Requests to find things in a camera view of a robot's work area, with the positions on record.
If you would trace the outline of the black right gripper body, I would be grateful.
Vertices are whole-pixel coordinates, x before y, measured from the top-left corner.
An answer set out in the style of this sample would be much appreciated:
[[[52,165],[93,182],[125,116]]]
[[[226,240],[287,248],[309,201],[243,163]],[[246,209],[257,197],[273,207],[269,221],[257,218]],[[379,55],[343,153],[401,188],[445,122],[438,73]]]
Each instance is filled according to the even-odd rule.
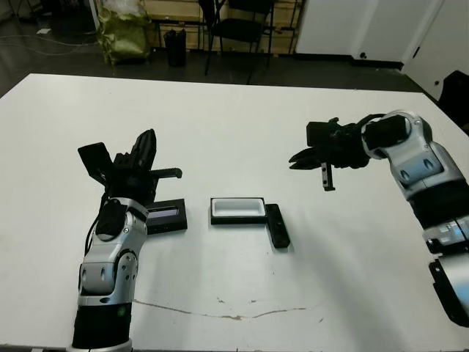
[[[327,124],[320,161],[322,186],[325,191],[335,191],[332,168],[359,169],[369,162],[364,152],[360,124]]]

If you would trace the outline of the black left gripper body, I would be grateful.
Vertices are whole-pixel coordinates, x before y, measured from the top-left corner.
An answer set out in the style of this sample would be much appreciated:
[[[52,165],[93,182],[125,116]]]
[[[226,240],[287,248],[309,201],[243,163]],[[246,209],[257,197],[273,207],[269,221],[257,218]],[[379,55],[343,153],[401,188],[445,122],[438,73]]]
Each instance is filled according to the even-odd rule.
[[[182,170],[177,167],[153,170],[154,159],[155,155],[137,156],[118,153],[106,186],[110,198],[128,198],[141,205],[148,205],[155,200],[160,179],[182,177]]]

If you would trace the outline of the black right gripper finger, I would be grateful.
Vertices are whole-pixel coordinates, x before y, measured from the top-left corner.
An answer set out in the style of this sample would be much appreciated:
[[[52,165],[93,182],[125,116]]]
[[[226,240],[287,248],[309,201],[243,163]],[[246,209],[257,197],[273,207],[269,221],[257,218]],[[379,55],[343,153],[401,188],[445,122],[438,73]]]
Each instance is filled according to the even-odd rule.
[[[290,159],[290,163],[294,164],[317,164],[322,160],[322,153],[317,147],[308,147],[294,154]]]
[[[317,168],[320,168],[321,165],[322,163],[316,159],[304,158],[304,159],[298,159],[294,161],[293,164],[289,166],[289,168],[290,169],[317,169]]]

